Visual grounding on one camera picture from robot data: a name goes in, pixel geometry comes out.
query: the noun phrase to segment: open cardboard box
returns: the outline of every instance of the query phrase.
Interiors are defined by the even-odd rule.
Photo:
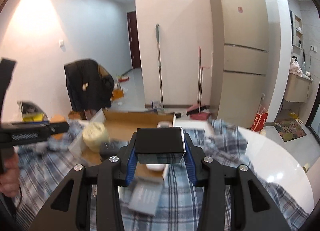
[[[101,109],[90,122],[102,122],[108,130],[111,139],[130,141],[138,128],[156,128],[161,121],[169,121],[175,125],[175,115],[158,115],[154,113],[139,112],[111,112]],[[98,153],[92,152],[84,143],[82,133],[69,146],[74,157],[82,157],[90,165],[101,164],[101,157]],[[146,165],[137,164],[135,176],[152,181],[163,182],[168,172],[167,165],[163,171],[152,171]]]

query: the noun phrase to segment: brown door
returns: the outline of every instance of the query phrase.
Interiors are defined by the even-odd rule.
[[[127,17],[128,17],[128,30],[129,30],[132,68],[135,69],[135,68],[141,67],[138,27],[137,27],[137,13],[135,11],[129,12],[127,14]]]

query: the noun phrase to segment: plaid blanket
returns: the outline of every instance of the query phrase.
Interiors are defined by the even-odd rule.
[[[73,158],[67,150],[68,145],[81,131],[81,126],[70,121],[70,129],[62,140],[50,138],[45,143],[18,147],[21,168],[22,203],[17,212],[17,222],[27,230],[32,220],[56,188],[63,177],[77,163],[85,162]],[[184,129],[189,133],[193,143],[203,148],[206,156],[211,156],[223,165],[237,167],[246,164],[252,171],[254,168],[245,156],[247,141],[238,132],[237,127],[230,126],[221,120],[209,120],[215,135],[204,136],[204,131]],[[298,230],[308,214],[296,201],[278,184],[267,183],[259,178],[265,189],[280,208],[291,230]],[[121,212],[126,231],[136,230],[196,230],[201,214],[203,188],[195,188],[188,180],[184,161],[181,164],[169,166],[167,178],[154,217],[139,214],[128,209],[128,203],[135,187],[133,181],[124,189],[121,201]],[[230,230],[231,208],[230,192],[225,192],[225,231]],[[91,230],[96,230],[95,196],[92,195]]]

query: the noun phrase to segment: floor mat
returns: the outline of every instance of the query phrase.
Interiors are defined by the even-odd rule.
[[[295,120],[275,122],[274,127],[284,142],[295,140],[307,135],[299,123],[297,123]]]

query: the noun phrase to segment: white table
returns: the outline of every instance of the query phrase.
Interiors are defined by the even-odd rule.
[[[175,126],[202,129],[206,136],[214,135],[206,121],[177,119]],[[295,158],[267,137],[242,127],[238,129],[248,141],[245,154],[258,175],[281,185],[307,213],[311,213],[314,208],[311,185]]]

